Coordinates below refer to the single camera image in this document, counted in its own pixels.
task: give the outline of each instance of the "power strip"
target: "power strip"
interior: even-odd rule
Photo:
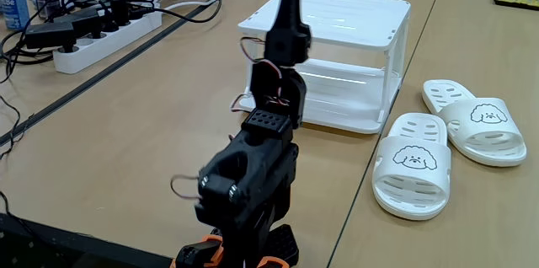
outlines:
[[[104,37],[98,40],[79,39],[73,53],[64,53],[58,50],[52,53],[55,68],[58,72],[67,74],[80,72],[161,27],[162,24],[163,15],[159,12],[153,12],[144,15],[141,19],[132,20],[130,24],[120,27],[115,32],[102,32]]]

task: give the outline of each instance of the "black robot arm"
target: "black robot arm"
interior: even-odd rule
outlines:
[[[222,244],[184,247],[177,268],[202,267],[200,263],[210,262],[206,254],[214,257],[215,267],[256,268],[268,255],[273,243],[268,237],[275,236],[270,227],[288,212],[296,178],[299,148],[292,142],[292,132],[302,123],[307,87],[293,67],[307,59],[310,45],[300,0],[281,0],[275,24],[266,35],[264,59],[253,64],[250,87],[256,108],[230,144],[199,174],[196,216],[219,229]],[[285,235],[292,236],[291,231]]]

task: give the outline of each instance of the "beige table surface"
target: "beige table surface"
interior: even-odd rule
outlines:
[[[168,181],[195,174],[237,131],[244,116],[228,112],[245,80],[237,23],[266,1],[225,0],[217,20],[185,25],[31,128],[0,163],[13,212],[167,256],[208,233]],[[434,0],[408,1],[411,50]],[[336,56],[328,48],[313,55]],[[301,266],[328,263],[377,138],[317,126],[296,133],[301,155],[285,222]],[[195,183],[182,188],[195,192]]]
[[[332,267],[537,267],[537,15],[492,0],[436,1],[388,124],[403,113],[428,113],[420,95],[425,80],[452,79],[476,96],[505,100],[528,159],[516,168],[491,168],[451,147],[451,199],[427,222],[381,209],[370,166]]]
[[[181,1],[161,1],[163,6],[178,2]],[[197,6],[185,6],[176,8],[174,12],[187,14],[196,8]],[[29,11],[31,16],[35,13],[35,8],[30,5]],[[41,65],[33,66],[18,65],[10,81],[0,85],[0,94],[2,94],[10,104],[19,109],[22,115],[21,121],[25,121],[29,115],[43,110],[57,99],[88,81],[106,67],[119,61],[119,59],[134,51],[137,47],[141,46],[175,22],[177,22],[175,17],[163,15],[163,25],[160,28],[155,29],[153,32],[141,37],[139,40],[134,41],[125,48],[76,74],[70,75],[57,72],[53,62],[46,62]],[[9,33],[9,31],[6,30],[2,19],[0,20],[0,39],[7,33]],[[4,75],[4,65],[5,62],[0,62],[0,77],[2,77],[2,79]],[[8,132],[8,130],[11,130],[15,119],[16,117],[12,110],[4,105],[0,105],[0,136]]]

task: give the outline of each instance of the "cartoon dog print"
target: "cartoon dog print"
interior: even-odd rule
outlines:
[[[411,169],[434,170],[438,168],[436,160],[429,150],[420,146],[406,146],[400,149],[393,157],[393,162]]]
[[[485,124],[499,124],[507,121],[507,116],[498,107],[492,104],[482,104],[476,106],[472,111],[472,121],[483,122]]]

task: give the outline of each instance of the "slide sandal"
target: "slide sandal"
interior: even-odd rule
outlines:
[[[449,201],[451,150],[447,128],[436,115],[401,115],[380,142],[372,189],[382,208],[398,217],[435,217]]]
[[[476,98],[451,80],[429,80],[423,100],[447,125],[453,145],[482,164],[509,167],[526,159],[524,138],[502,99]]]

